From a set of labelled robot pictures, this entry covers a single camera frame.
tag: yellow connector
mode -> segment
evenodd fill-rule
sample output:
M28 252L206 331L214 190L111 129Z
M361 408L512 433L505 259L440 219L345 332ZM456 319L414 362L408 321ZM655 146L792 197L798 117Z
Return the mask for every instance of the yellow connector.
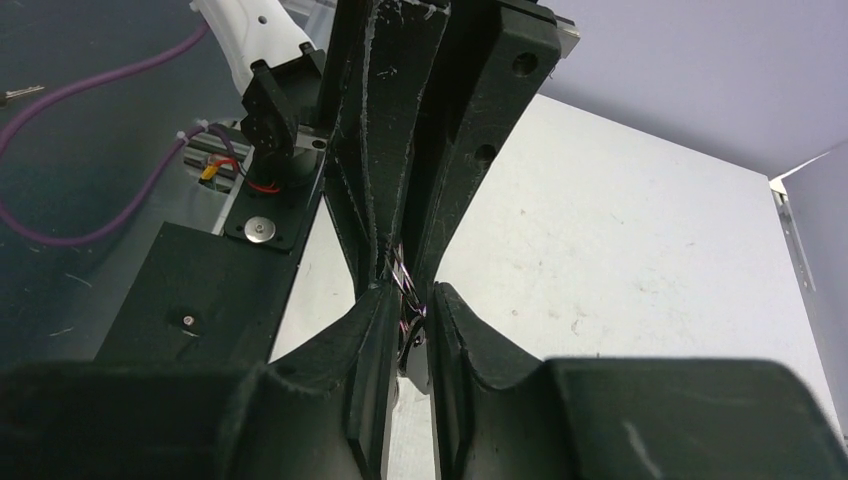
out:
M215 165L209 165L206 167L206 170L203 170L203 173L200 174L201 180L212 180L212 177L218 173L218 169L221 167L216 167Z

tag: white table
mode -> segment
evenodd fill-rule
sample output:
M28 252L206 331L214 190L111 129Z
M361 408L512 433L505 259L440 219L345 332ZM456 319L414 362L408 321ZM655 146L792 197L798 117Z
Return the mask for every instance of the white table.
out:
M766 358L836 417L766 177L538 96L438 275L530 353ZM353 304L319 210L274 358ZM433 478L427 397L401 385L389 478Z

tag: screw hole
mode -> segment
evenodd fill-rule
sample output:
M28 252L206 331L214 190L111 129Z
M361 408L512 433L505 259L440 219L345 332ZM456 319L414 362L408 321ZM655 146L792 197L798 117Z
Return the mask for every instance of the screw hole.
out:
M515 57L515 60L512 62L512 71L519 77L526 77L533 73L536 70L536 67L539 66L539 59L536 55L533 55L530 52L524 52L521 55Z
M480 168L489 168L492 162L495 160L495 156L498 154L498 151L495 150L495 147L489 144L480 145L480 148L474 152L474 160L477 160L477 163L480 165Z

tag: white plastic casing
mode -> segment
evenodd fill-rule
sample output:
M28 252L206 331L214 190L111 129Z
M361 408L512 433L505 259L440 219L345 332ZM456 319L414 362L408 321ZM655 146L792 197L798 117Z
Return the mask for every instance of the white plastic casing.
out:
M278 0L194 0L191 8L215 34L242 95L253 78L251 64L282 65L303 55L300 45L312 43Z

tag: scratched black surface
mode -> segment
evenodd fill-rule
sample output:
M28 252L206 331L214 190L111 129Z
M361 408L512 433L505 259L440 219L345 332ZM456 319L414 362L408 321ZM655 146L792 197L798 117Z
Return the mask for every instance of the scratched black surface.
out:
M199 21L188 2L171 0L2 0L0 89L56 88L149 57ZM0 110L0 125L24 105ZM87 233L130 200L177 130L242 114L208 34L184 56L25 126L0 159L0 201L42 232ZM0 368L92 358L162 221L209 228L222 203L172 165L131 223L94 244L46 248L0 223Z

